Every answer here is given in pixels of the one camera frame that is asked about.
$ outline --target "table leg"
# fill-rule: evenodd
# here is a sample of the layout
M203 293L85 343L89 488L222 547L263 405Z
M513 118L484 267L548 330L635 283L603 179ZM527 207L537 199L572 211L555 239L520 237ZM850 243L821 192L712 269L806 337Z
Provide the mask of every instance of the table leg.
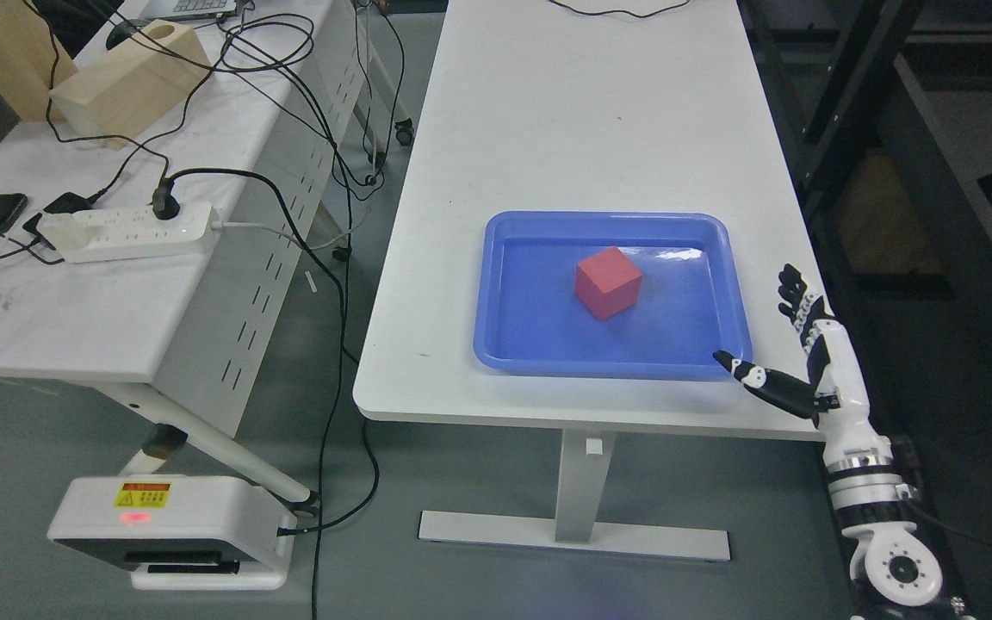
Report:
M614 432L561 432L561 468L558 471L556 541L589 543L611 467Z
M319 495L278 468L253 455L224 432L143 383L80 383L97 389L154 424L169 424L188 435L186 443L226 464L285 499L293 510L307 512Z
M424 511L418 537L447 543L728 561L729 538L723 530L595 522L614 443L611 432L562 432L555 518Z

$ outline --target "caster wheel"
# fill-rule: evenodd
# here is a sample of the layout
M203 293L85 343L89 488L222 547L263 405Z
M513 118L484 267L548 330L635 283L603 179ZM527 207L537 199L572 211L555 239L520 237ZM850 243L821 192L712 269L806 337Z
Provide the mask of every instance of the caster wheel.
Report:
M398 122L395 127L397 128L397 141L400 142L400 145L412 145L413 139L416 138L416 127L412 125L412 119Z

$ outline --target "laptop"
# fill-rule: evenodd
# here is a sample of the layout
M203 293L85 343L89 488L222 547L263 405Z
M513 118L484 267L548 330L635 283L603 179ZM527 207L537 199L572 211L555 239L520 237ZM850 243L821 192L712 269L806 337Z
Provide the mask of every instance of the laptop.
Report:
M246 3L247 0L151 0L140 16L172 22L223 20L239 15Z

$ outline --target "gray floor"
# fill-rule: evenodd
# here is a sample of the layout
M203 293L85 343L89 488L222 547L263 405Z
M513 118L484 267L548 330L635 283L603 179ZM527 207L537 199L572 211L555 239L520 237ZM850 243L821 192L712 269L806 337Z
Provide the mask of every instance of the gray floor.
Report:
M440 15L401 15L408 51L402 98L420 109ZM397 54L378 28L381 55ZM358 160L357 139L347 145ZM396 150L388 187L355 235L350 348L363 326L406 169ZM342 194L326 197L339 213ZM301 264L299 271L315 267ZM320 433L335 385L333 293L294 279L239 438L288 474L314 484ZM353 366L346 381L353 378ZM135 592L127 574L48 542L48 522L80 475L115 474L149 424L82 388L59 396L0 385L0 617L306 617L313 543L296 543L290 580L276 592ZM345 389L324 470L325 508L341 514L369 487L361 416ZM324 535L319 611L328 620L396 617L630 617L827 619L847 617L838 538L815 446L806 443L627 436L618 445L599 518L716 527L729 532L725 564L494 549L417 539L424 509L548 517L559 433L372 424L381 491ZM165 471L224 474L187 448Z

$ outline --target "table top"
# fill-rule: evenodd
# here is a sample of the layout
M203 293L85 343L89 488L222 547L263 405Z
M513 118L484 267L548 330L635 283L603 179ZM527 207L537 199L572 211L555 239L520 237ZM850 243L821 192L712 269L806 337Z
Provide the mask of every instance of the table top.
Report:
M481 364L481 244L487 222L513 209L716 216L755 360L804 376L777 275L792 263L820 286L818 270L736 3L692 0L634 20L540 0L451 1L354 398L379 420L819 439L733 381Z
M121 10L135 16L145 3L127 0ZM255 16L291 11L319 25L331 3L271 0L260 3ZM76 59L80 66L100 54L108 28ZM216 59L220 32L201 28L197 33L210 60ZM300 45L299 33L290 28L251 31L247 38L278 56ZM275 71L245 77L264 93L286 101L290 85ZM182 106L176 106L141 136L174 127L181 111ZM250 170L278 114L273 102L239 77L215 74L190 101L185 126L150 146L168 154L172 172L190 166ZM59 126L67 137L74 136L66 123ZM110 150L93 142L61 145L45 123L19 123L0 145L0 193L27 194L30 207L10 236L28 242L31 237L21 229L24 220L64 192L96 192L113 179L128 153L129 148ZM158 158L137 154L98 207L148 204L161 171ZM176 196L183 202L209 201L227 220L244 183L243 177L186 177ZM0 254L15 248L0 239ZM0 260L0 376L152 380L209 258L210 252L203 252L55 267L24 254Z

